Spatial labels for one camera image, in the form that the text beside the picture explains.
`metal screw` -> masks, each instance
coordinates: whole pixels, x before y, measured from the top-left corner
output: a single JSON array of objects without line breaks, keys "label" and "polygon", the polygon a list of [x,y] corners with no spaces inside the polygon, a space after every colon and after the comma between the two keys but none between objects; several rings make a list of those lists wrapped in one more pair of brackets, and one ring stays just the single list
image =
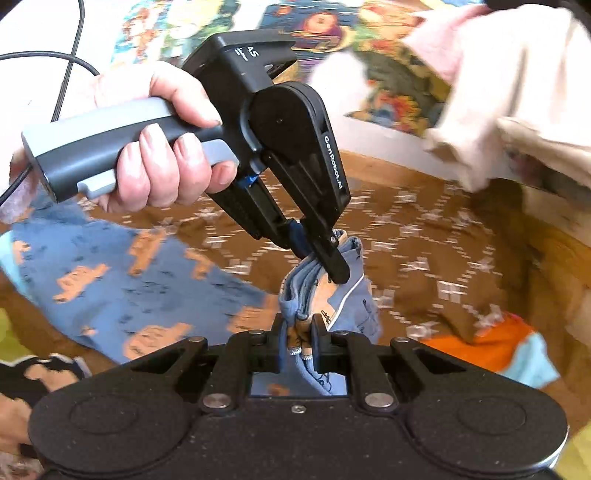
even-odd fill
[{"label": "metal screw", "polygon": [[394,397],[387,393],[370,393],[366,395],[365,403],[373,408],[388,408],[394,403]]},{"label": "metal screw", "polygon": [[203,405],[207,408],[226,408],[230,403],[232,399],[225,393],[211,393],[203,399]]},{"label": "metal screw", "polygon": [[292,413],[305,413],[306,412],[306,407],[303,405],[293,405],[291,407],[291,412]]}]

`screw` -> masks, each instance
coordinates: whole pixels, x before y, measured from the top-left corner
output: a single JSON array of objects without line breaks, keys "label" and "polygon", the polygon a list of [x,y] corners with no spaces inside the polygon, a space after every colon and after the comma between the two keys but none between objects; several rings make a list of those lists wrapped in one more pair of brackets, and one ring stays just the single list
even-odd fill
[{"label": "screw", "polygon": [[203,399],[203,405],[207,408],[226,408],[230,403],[232,399],[225,393],[210,393]]},{"label": "screw", "polygon": [[394,403],[394,397],[387,393],[370,393],[366,395],[365,403],[373,408],[388,408]]}]

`finger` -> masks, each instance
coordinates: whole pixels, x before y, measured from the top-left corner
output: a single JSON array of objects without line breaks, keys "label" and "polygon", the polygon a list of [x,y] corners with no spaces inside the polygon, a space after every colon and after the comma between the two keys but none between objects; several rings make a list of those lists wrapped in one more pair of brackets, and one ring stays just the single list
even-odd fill
[{"label": "finger", "polygon": [[117,162],[117,189],[103,195],[97,204],[111,213],[137,212],[144,208],[150,194],[150,180],[142,162],[139,142],[125,146]]},{"label": "finger", "polygon": [[201,82],[170,63],[120,67],[95,77],[93,82],[98,108],[159,96],[170,100],[178,115],[193,125],[208,128],[222,123]]},{"label": "finger", "polygon": [[148,205],[167,207],[177,199],[177,159],[158,124],[148,125],[139,135],[139,149],[150,180]]},{"label": "finger", "polygon": [[212,179],[209,181],[207,193],[218,193],[225,190],[236,177],[237,169],[234,162],[224,161],[212,168]]},{"label": "finger", "polygon": [[201,142],[192,133],[180,136],[173,151],[179,173],[177,203],[192,205],[209,185],[212,168],[205,159]]},{"label": "finger", "polygon": [[170,63],[156,62],[150,95],[170,100],[178,115],[190,124],[207,128],[222,123],[201,82]]}]

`folded sock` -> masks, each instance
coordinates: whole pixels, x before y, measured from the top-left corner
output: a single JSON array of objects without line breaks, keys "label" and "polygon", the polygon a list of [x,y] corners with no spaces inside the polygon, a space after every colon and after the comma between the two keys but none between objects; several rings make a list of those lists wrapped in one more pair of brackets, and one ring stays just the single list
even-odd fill
[{"label": "folded sock", "polygon": [[[316,257],[310,255],[286,276],[278,298],[288,324],[288,369],[296,369],[311,387],[306,390],[316,395],[346,395],[347,386],[343,375],[319,374],[314,370],[310,345],[312,315],[321,314],[327,330],[363,333],[372,342],[381,334],[371,282],[363,274],[361,241],[357,237],[347,238],[343,231],[335,234],[350,268],[349,281],[341,285],[331,282]],[[256,394],[263,394],[265,381],[282,385],[290,393],[294,390],[290,379],[283,375],[261,374],[257,380],[258,389],[253,391]]]}]

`black metal bracket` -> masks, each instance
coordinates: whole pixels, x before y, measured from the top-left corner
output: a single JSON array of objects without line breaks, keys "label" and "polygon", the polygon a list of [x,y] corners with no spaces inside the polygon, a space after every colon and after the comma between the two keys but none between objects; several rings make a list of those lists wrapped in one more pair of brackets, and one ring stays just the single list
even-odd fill
[{"label": "black metal bracket", "polygon": [[348,396],[250,396],[252,374],[281,371],[286,328],[186,339],[45,397],[42,478],[558,479],[556,402],[409,338],[371,345],[317,315],[314,367],[346,375]]}]

